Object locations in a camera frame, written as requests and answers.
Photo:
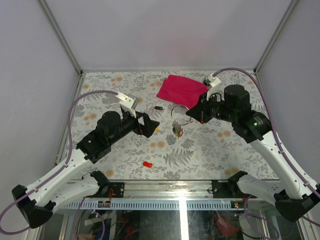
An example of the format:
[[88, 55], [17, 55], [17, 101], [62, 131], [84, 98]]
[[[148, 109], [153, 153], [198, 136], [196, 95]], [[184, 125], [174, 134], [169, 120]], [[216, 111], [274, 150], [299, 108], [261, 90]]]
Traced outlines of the large metal keyring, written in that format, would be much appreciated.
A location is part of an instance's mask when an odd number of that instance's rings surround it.
[[179, 126], [186, 126], [192, 123], [192, 118], [186, 115], [188, 110], [189, 108], [182, 104], [175, 105], [170, 112], [170, 117], [173, 123]]

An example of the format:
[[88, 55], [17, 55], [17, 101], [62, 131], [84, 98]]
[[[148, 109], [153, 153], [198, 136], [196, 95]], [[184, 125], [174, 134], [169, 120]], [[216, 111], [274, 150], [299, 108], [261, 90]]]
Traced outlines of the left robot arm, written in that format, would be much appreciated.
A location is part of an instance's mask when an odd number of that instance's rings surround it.
[[66, 160], [34, 183], [27, 186], [18, 184], [12, 189], [16, 206], [28, 226], [32, 229], [42, 226], [59, 208], [77, 199], [94, 195], [105, 197], [110, 190], [109, 180], [100, 171], [94, 171], [86, 180], [76, 183], [74, 189], [62, 187], [76, 174], [110, 153], [112, 145], [129, 133], [149, 138], [159, 124], [144, 112], [137, 112], [135, 116], [127, 111], [121, 114], [105, 112], [97, 121], [96, 128], [77, 143]]

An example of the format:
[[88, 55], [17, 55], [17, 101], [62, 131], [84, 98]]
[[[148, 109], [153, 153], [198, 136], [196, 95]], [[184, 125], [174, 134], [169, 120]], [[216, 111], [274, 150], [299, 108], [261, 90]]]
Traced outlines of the red key tag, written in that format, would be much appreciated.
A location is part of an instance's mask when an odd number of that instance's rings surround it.
[[142, 165], [143, 165], [144, 167], [147, 167], [147, 168], [152, 168], [152, 167], [153, 167], [153, 164], [150, 163], [150, 162], [147, 162], [147, 161], [144, 161], [144, 162], [142, 163]]

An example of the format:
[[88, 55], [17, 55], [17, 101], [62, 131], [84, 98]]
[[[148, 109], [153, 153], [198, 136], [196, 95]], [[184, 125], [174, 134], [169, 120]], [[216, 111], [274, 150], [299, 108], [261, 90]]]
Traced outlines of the bunch of tagged keys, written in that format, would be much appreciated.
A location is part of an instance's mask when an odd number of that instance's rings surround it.
[[180, 138], [183, 135], [183, 128], [178, 124], [173, 124], [172, 132], [177, 138]]

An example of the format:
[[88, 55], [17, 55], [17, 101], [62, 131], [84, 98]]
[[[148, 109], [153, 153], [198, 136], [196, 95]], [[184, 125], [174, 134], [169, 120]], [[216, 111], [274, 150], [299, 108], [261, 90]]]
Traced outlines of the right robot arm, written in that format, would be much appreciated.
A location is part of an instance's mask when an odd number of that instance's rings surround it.
[[291, 159], [295, 173], [286, 161], [291, 157], [285, 146], [276, 140], [271, 122], [266, 115], [252, 109], [250, 94], [238, 84], [228, 85], [224, 93], [206, 93], [199, 96], [197, 104], [186, 115], [204, 124], [211, 119], [229, 122], [235, 133], [250, 144], [268, 163], [280, 183], [255, 178], [239, 171], [228, 179], [228, 192], [233, 197], [242, 194], [260, 198], [277, 209], [288, 221], [295, 222], [316, 206], [320, 199], [320, 185]]

